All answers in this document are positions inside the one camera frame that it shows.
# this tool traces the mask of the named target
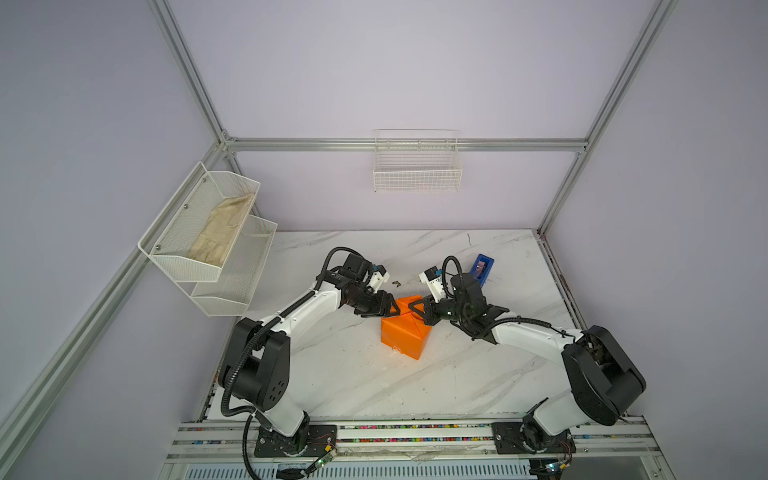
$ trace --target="beige cloth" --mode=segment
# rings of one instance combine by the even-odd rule
[[[256,194],[227,198],[216,205],[210,212],[205,228],[192,243],[187,257],[210,265],[223,266],[254,196]]]

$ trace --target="metal beam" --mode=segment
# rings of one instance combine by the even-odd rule
[[[168,0],[147,0],[147,2],[152,9],[152,13],[154,13],[165,40],[168,42],[170,51],[174,54],[176,62],[179,64],[184,80],[192,91],[197,106],[203,112],[211,133],[219,142],[224,141],[227,137],[227,132],[221,126],[214,104],[210,100],[210,95],[205,89],[205,85],[203,85],[203,79],[192,59],[192,54],[184,40],[184,36],[181,34],[181,29],[179,28],[174,11],[170,7],[170,3],[168,3]]]
[[[650,47],[654,44],[654,41],[656,41],[664,23],[667,22],[667,19],[671,15],[676,4],[677,0],[657,0],[653,10],[651,10],[648,15],[640,34],[637,36],[634,45],[632,45],[632,49],[630,50],[627,59],[624,61],[624,65],[622,65],[621,70],[619,71],[619,75],[616,77],[616,81],[614,81],[614,84],[611,87],[611,91],[608,92],[608,96],[605,98],[600,112],[594,119],[592,127],[589,130],[589,135],[587,136],[587,148],[583,153],[576,153],[574,161],[571,164],[563,183],[547,209],[544,219],[541,221],[541,225],[538,228],[539,233],[546,234],[551,228],[565,199],[568,198],[568,195],[576,184],[576,180],[579,178],[579,175],[581,175],[581,172],[584,171],[584,167],[586,167],[587,162],[594,152],[594,149],[599,144],[605,129],[616,113],[621,100],[626,95],[627,90],[637,75],[637,70],[640,68],[643,60],[647,57]]]
[[[390,146],[413,144],[418,139],[398,138]],[[423,144],[430,143],[422,139]],[[374,151],[374,138],[230,138],[230,151]],[[584,151],[584,138],[459,138],[460,151]]]
[[[206,153],[203,164],[210,168],[221,160],[224,154],[223,145],[216,143]],[[203,172],[202,168],[197,168],[190,174],[157,216],[151,227],[152,233],[147,235],[150,243],[163,231]],[[59,348],[8,419],[0,426],[0,479],[8,476],[35,439],[52,409],[64,395],[67,384],[110,326],[148,261],[138,248],[134,248],[64,345]]]

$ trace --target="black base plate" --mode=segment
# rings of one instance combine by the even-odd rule
[[[336,426],[335,425],[310,425],[310,431],[307,435],[306,448],[296,457],[314,457],[317,458],[326,452],[326,445],[336,444]],[[285,452],[280,449],[280,444],[272,439],[261,438],[256,441],[256,449],[253,456],[257,458],[287,457]]]
[[[493,442],[496,445],[496,452],[498,454],[531,453],[523,446],[525,438],[520,433],[520,427],[522,426],[522,422],[496,422],[491,425]],[[565,430],[555,438],[570,446],[571,452],[575,452],[576,445],[573,438],[568,438],[570,434],[570,430]],[[566,448],[560,442],[555,442],[553,446],[545,449],[542,453],[566,453]]]

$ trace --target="marble tabletop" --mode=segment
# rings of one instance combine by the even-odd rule
[[[262,319],[305,292],[338,246],[384,265],[391,277],[383,289],[395,298],[428,294],[418,275],[446,256],[469,270],[483,253],[495,260],[483,286],[489,303],[574,328],[530,230],[279,232],[247,316]],[[337,253],[331,266],[344,258]],[[445,321],[432,329],[418,361],[382,344],[380,333],[380,319],[360,318],[351,308],[324,317],[291,339],[288,393],[313,419],[453,419],[518,416],[568,387],[554,363],[473,342]],[[209,419],[223,418],[218,390]]]

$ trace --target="blue connector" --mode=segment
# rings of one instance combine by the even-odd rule
[[[480,286],[485,283],[485,279],[488,278],[488,274],[491,272],[493,266],[493,259],[485,255],[478,255],[478,259],[475,260],[475,265],[472,267],[472,276],[480,282]]]

